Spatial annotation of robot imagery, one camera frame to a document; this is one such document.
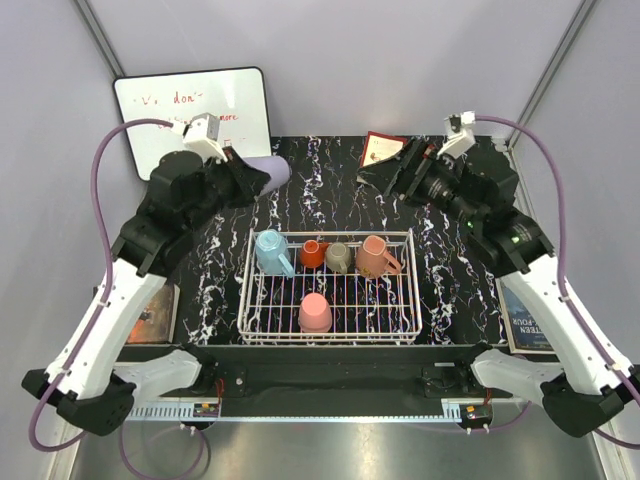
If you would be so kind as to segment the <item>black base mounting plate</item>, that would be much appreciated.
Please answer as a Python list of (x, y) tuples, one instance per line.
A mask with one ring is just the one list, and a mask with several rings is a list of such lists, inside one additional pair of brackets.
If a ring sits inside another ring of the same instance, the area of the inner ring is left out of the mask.
[(463, 361), (466, 346), (209, 346), (204, 386), (143, 401), (219, 401), (225, 421), (453, 420), (454, 403), (498, 400)]

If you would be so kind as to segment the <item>lavender plastic tumbler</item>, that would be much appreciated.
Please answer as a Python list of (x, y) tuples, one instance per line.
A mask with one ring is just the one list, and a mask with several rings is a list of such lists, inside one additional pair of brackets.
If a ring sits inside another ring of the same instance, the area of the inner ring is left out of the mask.
[(278, 190), (286, 184), (291, 177), (289, 163), (280, 156), (247, 157), (244, 161), (252, 168), (269, 175), (270, 179), (260, 192), (265, 196), (274, 190)]

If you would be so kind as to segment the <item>orange small cup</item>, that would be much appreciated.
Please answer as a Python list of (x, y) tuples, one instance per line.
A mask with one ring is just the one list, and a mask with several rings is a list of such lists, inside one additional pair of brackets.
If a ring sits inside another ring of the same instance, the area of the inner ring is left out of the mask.
[(325, 253), (329, 247), (327, 242), (318, 242), (316, 240), (307, 240), (300, 249), (300, 262), (308, 269), (316, 269), (320, 267), (325, 260)]

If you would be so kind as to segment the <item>red white small book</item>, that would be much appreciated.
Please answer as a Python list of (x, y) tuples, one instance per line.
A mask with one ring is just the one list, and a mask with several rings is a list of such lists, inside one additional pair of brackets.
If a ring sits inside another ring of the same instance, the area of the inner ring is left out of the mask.
[(366, 167), (393, 157), (402, 150), (407, 142), (408, 140), (404, 137), (369, 131), (359, 166)]

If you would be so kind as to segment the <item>pink floral mug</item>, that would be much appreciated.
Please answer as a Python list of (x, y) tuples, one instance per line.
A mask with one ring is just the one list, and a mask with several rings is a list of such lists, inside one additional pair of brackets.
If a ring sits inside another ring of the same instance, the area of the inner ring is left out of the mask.
[(402, 273), (401, 263), (390, 253), (387, 242), (377, 235), (369, 235), (362, 242), (356, 253), (355, 267), (360, 275), (370, 280)]

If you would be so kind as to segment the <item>light blue ceramic mug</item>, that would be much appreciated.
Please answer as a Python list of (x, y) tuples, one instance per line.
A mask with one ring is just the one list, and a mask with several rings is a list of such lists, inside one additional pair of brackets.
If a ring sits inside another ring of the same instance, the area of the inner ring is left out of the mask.
[(292, 278), (295, 274), (286, 238), (276, 230), (261, 231), (256, 237), (255, 255), (262, 273)]

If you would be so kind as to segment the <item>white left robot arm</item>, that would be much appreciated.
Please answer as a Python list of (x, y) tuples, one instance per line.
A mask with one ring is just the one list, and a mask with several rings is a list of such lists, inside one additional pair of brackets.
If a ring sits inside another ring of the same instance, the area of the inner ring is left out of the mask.
[(58, 360), (28, 371), (22, 386), (69, 424), (98, 436), (115, 431), (131, 410), (163, 394), (208, 394), (216, 360), (195, 346), (173, 347), (136, 367), (116, 360), (143, 310), (193, 248), (193, 236), (225, 208), (243, 208), (291, 175), (279, 156), (219, 159), (191, 151), (164, 155), (136, 215), (107, 252), (108, 269), (90, 310)]

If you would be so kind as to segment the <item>dark tale two cities book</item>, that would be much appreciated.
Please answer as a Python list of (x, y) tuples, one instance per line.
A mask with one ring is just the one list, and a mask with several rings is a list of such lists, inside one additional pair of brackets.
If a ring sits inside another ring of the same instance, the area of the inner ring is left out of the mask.
[(127, 345), (171, 344), (177, 319), (180, 288), (165, 284), (150, 300), (130, 332)]

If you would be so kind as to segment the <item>pink plastic tumbler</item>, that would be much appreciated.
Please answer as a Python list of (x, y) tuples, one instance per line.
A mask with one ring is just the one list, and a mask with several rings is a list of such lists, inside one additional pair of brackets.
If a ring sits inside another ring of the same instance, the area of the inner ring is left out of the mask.
[(319, 293), (304, 296), (299, 310), (299, 326), (303, 333), (327, 333), (333, 324), (330, 305)]

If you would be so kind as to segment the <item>white whiteboard black frame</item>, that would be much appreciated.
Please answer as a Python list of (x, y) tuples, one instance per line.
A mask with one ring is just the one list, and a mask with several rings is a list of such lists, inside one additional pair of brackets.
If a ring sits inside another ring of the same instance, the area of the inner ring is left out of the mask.
[(257, 67), (120, 78), (113, 88), (125, 122), (152, 118), (182, 129), (209, 113), (220, 119), (220, 146), (243, 158), (271, 154), (265, 81)]

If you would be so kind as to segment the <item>blue paperback book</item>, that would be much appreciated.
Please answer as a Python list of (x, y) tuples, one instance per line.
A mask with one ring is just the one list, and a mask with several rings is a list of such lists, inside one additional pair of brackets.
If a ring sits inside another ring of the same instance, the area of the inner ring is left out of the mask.
[(510, 352), (517, 355), (553, 354), (552, 346), (522, 301), (501, 280), (497, 281), (497, 290)]

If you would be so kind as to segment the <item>grey ceramic mug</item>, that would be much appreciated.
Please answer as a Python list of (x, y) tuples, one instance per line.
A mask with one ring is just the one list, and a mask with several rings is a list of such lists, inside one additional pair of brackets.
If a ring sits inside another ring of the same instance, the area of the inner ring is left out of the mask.
[(336, 274), (346, 274), (351, 265), (351, 250), (342, 242), (331, 243), (325, 251), (325, 264)]

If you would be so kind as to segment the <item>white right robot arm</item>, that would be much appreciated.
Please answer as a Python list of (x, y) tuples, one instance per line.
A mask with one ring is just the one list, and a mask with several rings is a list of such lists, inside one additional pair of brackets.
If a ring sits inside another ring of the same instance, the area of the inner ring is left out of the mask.
[(472, 147), (454, 158), (414, 138), (358, 174), (384, 196), (436, 207), (457, 221), (467, 247), (522, 301), (558, 359), (545, 366), (479, 344), (454, 371), (460, 393), (508, 392), (542, 407), (576, 438), (613, 419), (638, 393), (638, 366), (606, 339), (559, 273), (559, 256), (540, 226), (515, 207), (519, 176), (505, 155)]

